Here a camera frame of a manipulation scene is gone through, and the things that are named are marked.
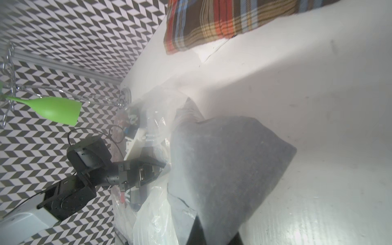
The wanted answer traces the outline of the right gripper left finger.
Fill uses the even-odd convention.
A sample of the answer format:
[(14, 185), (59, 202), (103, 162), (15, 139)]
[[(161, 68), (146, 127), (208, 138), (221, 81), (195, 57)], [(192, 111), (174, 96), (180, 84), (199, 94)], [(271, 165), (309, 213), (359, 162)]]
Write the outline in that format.
[(195, 218), (186, 245), (207, 245), (203, 228), (201, 226), (201, 222), (198, 216), (196, 216)]

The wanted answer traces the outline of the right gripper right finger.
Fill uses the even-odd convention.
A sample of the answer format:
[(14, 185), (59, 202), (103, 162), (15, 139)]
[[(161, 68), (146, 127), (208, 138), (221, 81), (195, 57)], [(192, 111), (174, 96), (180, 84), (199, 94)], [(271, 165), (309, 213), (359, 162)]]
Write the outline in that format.
[(244, 245), (239, 232), (229, 241), (228, 245)]

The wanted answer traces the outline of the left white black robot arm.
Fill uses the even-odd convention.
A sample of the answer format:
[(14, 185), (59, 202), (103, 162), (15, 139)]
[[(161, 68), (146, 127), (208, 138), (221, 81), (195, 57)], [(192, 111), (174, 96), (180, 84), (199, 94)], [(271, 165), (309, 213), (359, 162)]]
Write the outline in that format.
[(151, 157), (122, 162), (87, 157), (72, 164), (76, 174), (27, 199), (1, 220), (1, 244), (18, 245), (54, 227), (96, 198), (99, 186), (117, 185), (122, 192), (140, 188), (158, 177), (166, 164)]

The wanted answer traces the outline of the dark grey garment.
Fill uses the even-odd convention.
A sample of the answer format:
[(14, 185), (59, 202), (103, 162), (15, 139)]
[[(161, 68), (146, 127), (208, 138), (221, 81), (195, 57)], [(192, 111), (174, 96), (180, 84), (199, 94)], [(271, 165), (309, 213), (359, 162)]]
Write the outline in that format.
[(257, 119), (204, 119), (191, 99), (170, 136), (168, 201), (178, 243), (196, 216), (207, 245), (227, 245), (273, 191), (297, 149)]

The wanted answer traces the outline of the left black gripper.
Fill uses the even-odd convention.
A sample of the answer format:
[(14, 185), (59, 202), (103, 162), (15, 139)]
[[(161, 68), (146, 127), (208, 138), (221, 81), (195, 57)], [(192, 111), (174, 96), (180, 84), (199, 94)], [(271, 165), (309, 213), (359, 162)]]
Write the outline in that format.
[(140, 188), (156, 180), (166, 164), (145, 156), (122, 162), (110, 162), (104, 167), (92, 170), (91, 183), (94, 186), (117, 185), (125, 192), (133, 187)]

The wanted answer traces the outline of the plaid flannel shirt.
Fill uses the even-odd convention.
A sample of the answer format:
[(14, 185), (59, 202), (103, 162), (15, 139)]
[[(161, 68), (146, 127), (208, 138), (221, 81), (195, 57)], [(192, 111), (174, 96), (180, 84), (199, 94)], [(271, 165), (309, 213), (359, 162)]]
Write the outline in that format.
[(332, 5), (334, 1), (169, 1), (164, 47), (168, 55), (253, 31), (279, 17)]

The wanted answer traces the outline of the clear plastic vacuum bag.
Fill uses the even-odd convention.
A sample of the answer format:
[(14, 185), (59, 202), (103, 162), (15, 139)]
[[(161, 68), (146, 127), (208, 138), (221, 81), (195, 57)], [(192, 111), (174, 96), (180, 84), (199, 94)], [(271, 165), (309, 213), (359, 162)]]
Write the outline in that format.
[(112, 160), (125, 161), (125, 180), (111, 188), (117, 245), (134, 243), (134, 226), (152, 185), (170, 162), (170, 133), (188, 96), (156, 87), (120, 109), (110, 129)]

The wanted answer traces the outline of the white shirt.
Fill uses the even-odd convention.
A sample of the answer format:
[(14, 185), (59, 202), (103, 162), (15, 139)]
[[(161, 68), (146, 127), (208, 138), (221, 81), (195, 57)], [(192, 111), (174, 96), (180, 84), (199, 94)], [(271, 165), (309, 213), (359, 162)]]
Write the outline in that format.
[(204, 45), (196, 46), (192, 48), (192, 51), (198, 55), (201, 63), (204, 63), (228, 41), (228, 39), (219, 39)]

